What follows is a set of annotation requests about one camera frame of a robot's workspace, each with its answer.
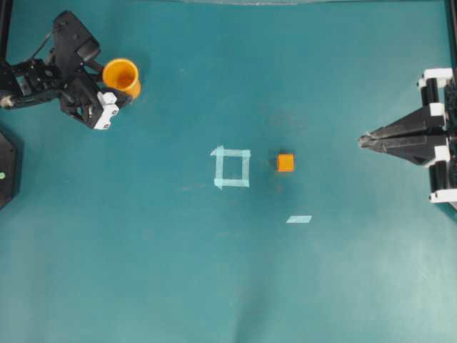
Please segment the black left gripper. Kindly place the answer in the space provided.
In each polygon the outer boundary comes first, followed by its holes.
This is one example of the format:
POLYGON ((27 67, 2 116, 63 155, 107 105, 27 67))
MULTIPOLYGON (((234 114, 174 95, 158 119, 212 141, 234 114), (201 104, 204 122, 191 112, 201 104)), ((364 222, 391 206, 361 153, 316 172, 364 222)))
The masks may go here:
POLYGON ((115 88, 101 85, 104 65, 95 59, 83 61, 59 84, 62 112, 94 130, 107 130, 119 109, 133 97, 115 88))

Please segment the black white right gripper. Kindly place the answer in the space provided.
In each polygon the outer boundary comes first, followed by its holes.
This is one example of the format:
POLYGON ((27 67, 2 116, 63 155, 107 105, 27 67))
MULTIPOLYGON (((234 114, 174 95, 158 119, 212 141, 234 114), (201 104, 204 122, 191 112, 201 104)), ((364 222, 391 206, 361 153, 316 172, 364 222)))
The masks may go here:
POLYGON ((429 170, 434 204, 456 203, 456 73, 427 69, 418 81, 422 107, 358 139, 362 149, 429 170), (420 136, 408 136, 421 133, 420 136))

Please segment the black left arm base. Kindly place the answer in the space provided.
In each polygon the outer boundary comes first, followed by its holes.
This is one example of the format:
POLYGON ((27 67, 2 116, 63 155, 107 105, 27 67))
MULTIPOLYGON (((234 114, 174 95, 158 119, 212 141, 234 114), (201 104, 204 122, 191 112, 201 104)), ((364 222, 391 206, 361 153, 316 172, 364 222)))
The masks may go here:
POLYGON ((1 210, 20 192, 24 141, 1 124, 1 210))

